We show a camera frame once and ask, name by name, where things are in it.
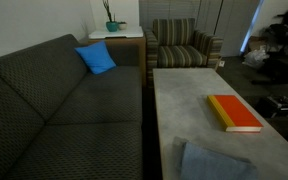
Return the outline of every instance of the blue pillow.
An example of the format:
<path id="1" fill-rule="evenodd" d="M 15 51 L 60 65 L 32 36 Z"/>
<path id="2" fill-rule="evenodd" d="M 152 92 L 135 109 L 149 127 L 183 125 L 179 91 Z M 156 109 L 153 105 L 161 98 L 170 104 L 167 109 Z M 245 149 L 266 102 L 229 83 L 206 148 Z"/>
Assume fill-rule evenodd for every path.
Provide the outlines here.
<path id="1" fill-rule="evenodd" d="M 75 48 L 75 50 L 94 74 L 100 74 L 116 66 L 108 54 L 104 41 L 87 47 Z"/>

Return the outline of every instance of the side table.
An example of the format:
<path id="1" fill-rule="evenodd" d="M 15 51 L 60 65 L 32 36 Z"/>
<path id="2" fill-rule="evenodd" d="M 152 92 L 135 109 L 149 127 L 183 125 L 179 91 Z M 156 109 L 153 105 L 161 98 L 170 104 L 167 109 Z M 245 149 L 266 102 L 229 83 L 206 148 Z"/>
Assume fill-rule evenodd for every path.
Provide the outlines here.
<path id="1" fill-rule="evenodd" d="M 108 45 L 133 44 L 139 48 L 139 62 L 142 75 L 142 86 L 146 87 L 146 38 L 141 27 L 128 28 L 118 32 L 108 32 L 107 30 L 97 30 L 89 35 L 88 44 L 93 44 L 104 40 Z"/>

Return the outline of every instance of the armchair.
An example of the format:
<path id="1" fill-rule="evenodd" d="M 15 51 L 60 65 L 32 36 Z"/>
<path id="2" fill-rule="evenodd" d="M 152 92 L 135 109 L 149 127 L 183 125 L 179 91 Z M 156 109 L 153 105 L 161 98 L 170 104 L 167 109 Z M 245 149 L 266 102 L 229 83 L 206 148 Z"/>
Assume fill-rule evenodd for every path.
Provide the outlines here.
<path id="1" fill-rule="evenodd" d="M 146 30 L 146 78 L 153 84 L 154 68 L 217 68 L 223 40 L 194 30 L 195 19 L 155 19 Z"/>

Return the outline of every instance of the sofa cushion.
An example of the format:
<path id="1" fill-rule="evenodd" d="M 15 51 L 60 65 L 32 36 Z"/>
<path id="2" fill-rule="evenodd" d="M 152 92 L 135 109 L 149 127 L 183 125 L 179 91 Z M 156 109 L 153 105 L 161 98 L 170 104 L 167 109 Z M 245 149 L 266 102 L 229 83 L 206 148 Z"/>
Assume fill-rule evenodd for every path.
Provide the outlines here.
<path id="1" fill-rule="evenodd" d="M 0 58 L 0 76 L 47 120 L 87 72 L 66 35 Z"/>
<path id="2" fill-rule="evenodd" d="M 155 19 L 153 32 L 162 46 L 192 45 L 195 19 Z"/>
<path id="3" fill-rule="evenodd" d="M 138 123 L 46 126 L 5 179 L 142 179 Z"/>
<path id="4" fill-rule="evenodd" d="M 193 46 L 160 46 L 159 68 L 200 67 L 206 65 L 206 57 Z"/>
<path id="5" fill-rule="evenodd" d="M 0 179 L 43 124 L 39 114 L 0 78 Z"/>
<path id="6" fill-rule="evenodd" d="M 48 123 L 141 120 L 142 86 L 139 67 L 118 66 L 103 74 L 85 76 Z"/>
<path id="7" fill-rule="evenodd" d="M 100 74 L 116 66 L 107 51 L 104 41 L 86 47 L 75 48 L 75 50 L 94 74 Z"/>

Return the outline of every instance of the floor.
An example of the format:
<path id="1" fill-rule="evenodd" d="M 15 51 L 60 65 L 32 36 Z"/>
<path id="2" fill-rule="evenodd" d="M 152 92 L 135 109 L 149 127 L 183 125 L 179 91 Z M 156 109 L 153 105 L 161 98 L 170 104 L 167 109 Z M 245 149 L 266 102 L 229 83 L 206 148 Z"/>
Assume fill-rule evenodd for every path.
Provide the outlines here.
<path id="1" fill-rule="evenodd" d="M 227 57 L 218 74 L 239 93 L 251 106 L 255 107 L 260 97 L 287 95 L 288 84 L 254 85 L 252 80 L 269 80 L 242 62 L 242 57 Z M 276 117 L 266 120 L 283 136 L 288 137 L 288 118 Z M 143 154 L 144 179 L 162 179 L 154 90 L 143 88 Z"/>

